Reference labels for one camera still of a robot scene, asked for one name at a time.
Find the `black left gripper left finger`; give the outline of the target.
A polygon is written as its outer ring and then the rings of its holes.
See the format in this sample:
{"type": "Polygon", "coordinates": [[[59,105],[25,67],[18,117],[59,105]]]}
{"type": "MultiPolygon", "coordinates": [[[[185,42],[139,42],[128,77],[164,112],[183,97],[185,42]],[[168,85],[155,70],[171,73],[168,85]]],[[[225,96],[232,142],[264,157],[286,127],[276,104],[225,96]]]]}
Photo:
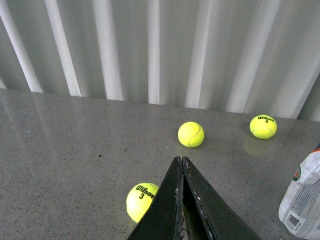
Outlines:
{"type": "Polygon", "coordinates": [[[149,209],[136,225],[129,240],[181,240],[183,239],[182,160],[175,157],[165,174],[149,209]]]}

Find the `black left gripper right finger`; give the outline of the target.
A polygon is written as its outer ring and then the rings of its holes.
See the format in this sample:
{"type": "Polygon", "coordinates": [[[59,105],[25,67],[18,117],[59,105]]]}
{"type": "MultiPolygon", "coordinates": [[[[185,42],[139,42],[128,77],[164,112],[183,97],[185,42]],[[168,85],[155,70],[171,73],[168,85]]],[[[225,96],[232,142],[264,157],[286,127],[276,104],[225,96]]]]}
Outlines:
{"type": "Polygon", "coordinates": [[[260,240],[188,157],[182,158],[183,210],[190,240],[260,240]]]}

